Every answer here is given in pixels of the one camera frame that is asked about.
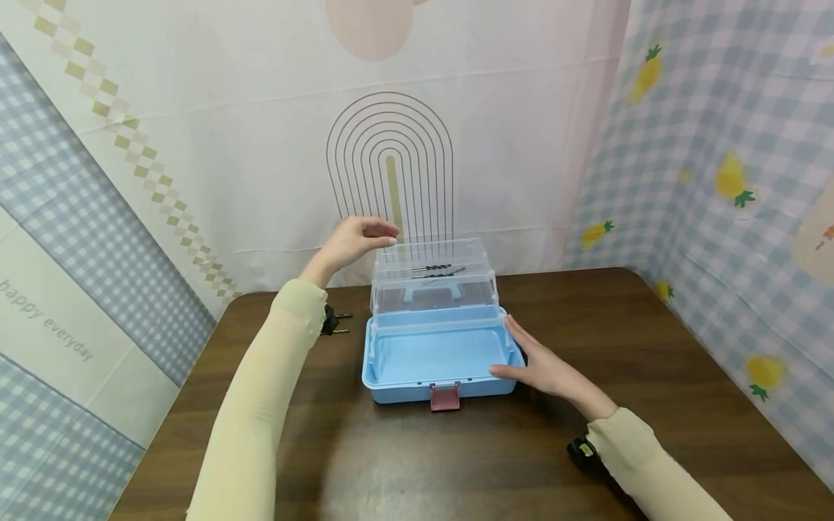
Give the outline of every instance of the white fabric backdrop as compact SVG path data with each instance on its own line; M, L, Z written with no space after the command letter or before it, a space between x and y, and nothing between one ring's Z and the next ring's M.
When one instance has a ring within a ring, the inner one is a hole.
M627 3L415 3L22 0L0 28L215 315L397 204L405 240L477 234L500 273L556 268Z

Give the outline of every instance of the hand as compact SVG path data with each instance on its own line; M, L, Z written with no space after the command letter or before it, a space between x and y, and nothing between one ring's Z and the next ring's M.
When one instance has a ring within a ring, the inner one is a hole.
M394 246L397 233L396 226L377 217L348 217L330 235L299 278L324 288L334 273L370 250Z
M542 393L564 398L573 403L588 421L608 418L617 410L616 404L600 388L541 345L514 318L507 317L505 324L515 342L527 354L527 367L493 365L490 366L493 376L518 380Z

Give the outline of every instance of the transparent box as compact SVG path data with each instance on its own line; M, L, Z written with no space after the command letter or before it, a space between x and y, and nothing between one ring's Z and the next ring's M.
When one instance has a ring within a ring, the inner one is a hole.
M493 363L522 366L478 238L399 244L377 252L362 379L379 403L508 393Z

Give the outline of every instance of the blue plastic tray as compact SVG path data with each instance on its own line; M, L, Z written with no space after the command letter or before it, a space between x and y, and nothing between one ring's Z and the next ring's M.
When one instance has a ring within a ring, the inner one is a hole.
M362 382L377 403L429 400L433 386L456 384L461 398L511 393L515 381L489 372L493 363L524 367L505 316L503 308L496 319L495 307L471 306L372 317L365 331ZM373 335L375 323L387 333Z

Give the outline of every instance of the fabric wall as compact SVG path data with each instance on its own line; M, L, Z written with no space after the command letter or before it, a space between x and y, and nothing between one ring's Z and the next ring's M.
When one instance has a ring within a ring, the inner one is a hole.
M0 36L0 519L104 519L214 318Z
M556 268L625 8L14 0L0 30L219 316L354 213L478 235L502 273Z
M834 2L635 0L565 257L640 273L829 487L833 168Z

